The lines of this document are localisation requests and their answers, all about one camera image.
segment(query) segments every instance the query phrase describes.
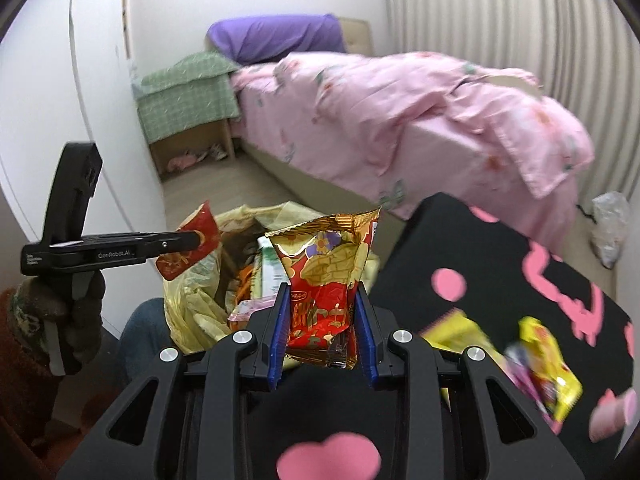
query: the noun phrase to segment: metal bolt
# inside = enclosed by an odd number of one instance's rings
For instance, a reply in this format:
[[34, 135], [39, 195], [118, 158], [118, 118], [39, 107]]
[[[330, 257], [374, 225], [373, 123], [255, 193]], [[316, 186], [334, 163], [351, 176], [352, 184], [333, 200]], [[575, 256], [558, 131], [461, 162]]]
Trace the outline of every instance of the metal bolt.
[[240, 330], [234, 334], [234, 341], [236, 343], [248, 343], [252, 337], [253, 335], [248, 330]]
[[175, 348], [165, 348], [160, 352], [160, 359], [165, 363], [175, 361], [178, 357], [178, 351]]
[[412, 336], [411, 332], [407, 330], [396, 330], [394, 332], [394, 339], [399, 343], [408, 343], [413, 338], [414, 336]]
[[466, 354], [469, 356], [469, 359], [473, 359], [473, 361], [482, 361], [486, 357], [484, 350], [478, 348], [477, 346], [471, 347], [466, 351]]

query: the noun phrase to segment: curtain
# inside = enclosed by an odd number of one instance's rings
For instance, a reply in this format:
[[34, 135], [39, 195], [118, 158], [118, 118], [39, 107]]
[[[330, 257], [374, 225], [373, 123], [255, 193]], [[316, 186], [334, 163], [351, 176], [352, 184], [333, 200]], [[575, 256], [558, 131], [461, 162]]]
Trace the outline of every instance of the curtain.
[[596, 149], [580, 204], [630, 197], [640, 175], [640, 44], [613, 0], [388, 0], [399, 52], [431, 50], [535, 73]]

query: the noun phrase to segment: trash bag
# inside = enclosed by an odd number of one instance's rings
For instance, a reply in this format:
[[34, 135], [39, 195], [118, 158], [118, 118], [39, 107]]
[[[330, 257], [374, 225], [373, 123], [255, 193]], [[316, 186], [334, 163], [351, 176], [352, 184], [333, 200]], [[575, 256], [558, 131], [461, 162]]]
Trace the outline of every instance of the trash bag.
[[593, 199], [591, 247], [601, 263], [612, 269], [628, 234], [631, 208], [622, 193], [611, 191]]
[[[295, 202], [259, 208], [243, 205], [216, 215], [220, 245], [174, 280], [164, 281], [164, 316], [178, 348], [185, 354], [207, 350], [232, 332], [227, 319], [235, 307], [229, 305], [229, 299], [235, 295], [229, 292], [237, 282], [228, 275], [229, 267], [234, 266], [229, 260], [239, 258], [246, 244], [242, 239], [240, 251], [236, 250], [233, 245], [241, 237], [234, 240], [233, 234], [254, 234], [256, 225], [262, 232], [283, 229], [320, 216], [324, 215]], [[379, 258], [369, 253], [360, 280], [366, 290], [372, 287], [379, 267]]]

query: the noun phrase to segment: person's leg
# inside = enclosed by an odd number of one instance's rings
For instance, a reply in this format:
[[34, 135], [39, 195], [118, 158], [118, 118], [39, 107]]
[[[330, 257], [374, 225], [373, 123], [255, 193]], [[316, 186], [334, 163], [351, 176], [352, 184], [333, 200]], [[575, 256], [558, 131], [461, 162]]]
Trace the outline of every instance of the person's leg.
[[123, 388], [142, 373], [158, 353], [174, 346], [164, 319], [164, 300], [145, 301], [131, 314], [116, 354], [116, 378]]

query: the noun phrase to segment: hand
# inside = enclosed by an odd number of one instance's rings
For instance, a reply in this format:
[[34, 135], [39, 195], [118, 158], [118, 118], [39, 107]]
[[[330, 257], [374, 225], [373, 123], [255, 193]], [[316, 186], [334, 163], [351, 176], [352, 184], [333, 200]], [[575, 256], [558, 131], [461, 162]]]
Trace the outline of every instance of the hand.
[[100, 349], [104, 278], [95, 272], [87, 294], [72, 306], [65, 304], [41, 278], [22, 282], [10, 300], [9, 327], [24, 349], [44, 366], [49, 365], [49, 351], [44, 321], [58, 325], [60, 335], [74, 350], [74, 357], [86, 364]]

